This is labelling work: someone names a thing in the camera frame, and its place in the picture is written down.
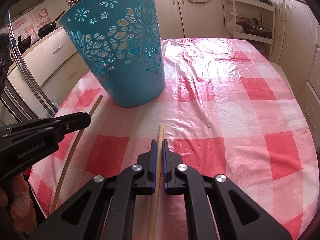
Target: shelf rack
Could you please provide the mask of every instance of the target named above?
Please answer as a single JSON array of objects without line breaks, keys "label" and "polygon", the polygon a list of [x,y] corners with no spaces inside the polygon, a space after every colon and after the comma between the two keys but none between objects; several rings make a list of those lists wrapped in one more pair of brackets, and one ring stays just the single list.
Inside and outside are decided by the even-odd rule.
[{"label": "shelf rack", "polygon": [[[268,5],[266,3],[260,2],[258,0],[226,0],[232,3],[232,8],[233,11],[229,12],[229,14],[232,16],[232,22],[233,22],[233,30],[228,29],[229,33],[231,33],[231,35],[233,35],[234,38],[237,39],[242,39],[242,40],[252,40],[252,41],[260,41],[266,44],[270,45],[270,52],[269,55],[271,55],[272,52],[272,47],[273,47],[273,43],[274,43],[274,33],[275,33],[275,12],[276,12],[276,7],[274,2],[272,1],[272,5]],[[256,36],[256,35],[252,35],[252,34],[247,34],[247,33],[239,33],[236,31],[237,25],[236,25],[236,4],[240,2],[240,3],[246,3],[246,4],[251,4],[253,6],[257,6],[259,8],[268,10],[270,12],[272,12],[273,15],[273,19],[272,19],[272,39],[267,39],[267,38],[263,38],[260,36]]]}]

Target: kitchen shelf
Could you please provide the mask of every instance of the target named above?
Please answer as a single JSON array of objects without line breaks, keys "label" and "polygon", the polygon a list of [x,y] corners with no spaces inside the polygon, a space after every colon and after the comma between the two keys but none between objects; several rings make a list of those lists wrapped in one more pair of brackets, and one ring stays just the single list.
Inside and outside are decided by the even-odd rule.
[{"label": "kitchen shelf", "polygon": [[[231,33],[235,39],[242,39],[242,40],[251,40],[251,41],[260,41],[265,44],[269,44],[268,50],[269,56],[271,56],[272,53],[272,48],[273,48],[273,42],[274,42],[274,35],[275,35],[275,14],[276,14],[276,6],[275,3],[272,1],[272,5],[268,5],[266,3],[260,2],[258,0],[225,0],[228,4],[228,13],[231,16],[230,22],[232,22],[233,27],[231,29],[228,29],[228,34]],[[264,26],[264,17],[272,17],[270,20],[272,20],[272,38],[267,39],[263,38],[257,35],[253,34],[248,34],[248,33],[239,33],[237,32],[237,7],[239,6],[239,3],[245,3],[245,4],[250,4],[252,6],[256,6],[261,8],[260,10],[257,10],[261,13],[261,27],[263,28]]]},{"label": "kitchen shelf", "polygon": [[260,42],[267,43],[267,44],[270,44],[270,45],[273,45],[273,41],[274,41],[272,39],[263,38],[263,37],[260,37],[260,36],[257,36],[257,35],[252,35],[252,34],[247,34],[247,33],[238,33],[238,32],[235,32],[233,30],[229,30],[229,32],[235,38],[238,38],[238,39],[260,41]]},{"label": "kitchen shelf", "polygon": [[275,7],[273,7],[271,5],[268,5],[266,3],[263,3],[263,2],[260,2],[258,0],[227,0],[227,1],[236,1],[236,2],[248,3],[248,4],[251,4],[251,5],[254,5],[254,6],[269,10],[271,12],[275,12],[276,11]]}]

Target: frying pan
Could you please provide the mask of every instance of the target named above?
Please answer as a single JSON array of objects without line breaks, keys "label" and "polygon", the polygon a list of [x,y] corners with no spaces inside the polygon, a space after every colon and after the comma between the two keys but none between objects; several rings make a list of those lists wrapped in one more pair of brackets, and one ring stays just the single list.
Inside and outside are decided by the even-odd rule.
[{"label": "frying pan", "polygon": [[64,12],[65,11],[61,12],[53,22],[50,22],[50,23],[46,24],[45,26],[42,26],[38,30],[38,36],[40,38],[43,38],[44,36],[48,35],[50,32],[53,32],[56,28],[56,21],[61,17],[62,14],[64,14]]}]

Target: blue plastic basket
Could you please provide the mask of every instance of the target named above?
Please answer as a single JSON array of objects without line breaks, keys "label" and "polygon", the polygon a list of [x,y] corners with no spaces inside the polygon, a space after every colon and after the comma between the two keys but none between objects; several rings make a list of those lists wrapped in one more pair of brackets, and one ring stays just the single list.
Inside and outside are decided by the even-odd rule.
[{"label": "blue plastic basket", "polygon": [[60,24],[118,106],[139,106],[165,86],[154,0],[82,0]]}]

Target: plastic tablecloth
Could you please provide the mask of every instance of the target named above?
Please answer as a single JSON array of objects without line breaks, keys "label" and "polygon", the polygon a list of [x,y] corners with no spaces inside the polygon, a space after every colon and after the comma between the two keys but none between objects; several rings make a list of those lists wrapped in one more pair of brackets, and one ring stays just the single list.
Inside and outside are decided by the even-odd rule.
[{"label": "plastic tablecloth", "polygon": [[[283,79],[247,41],[165,40],[162,49],[166,87],[151,102],[116,106],[91,72],[65,100],[57,116],[89,112],[104,96],[58,205],[94,175],[115,176],[135,164],[164,123],[170,149],[185,164],[206,176],[226,174],[297,239],[316,212],[319,172],[310,130]],[[29,182],[46,212],[76,134],[66,135],[59,151],[31,171]],[[134,240],[146,238],[150,200],[137,197]],[[187,238],[183,196],[167,196],[161,187],[155,240]]]}]

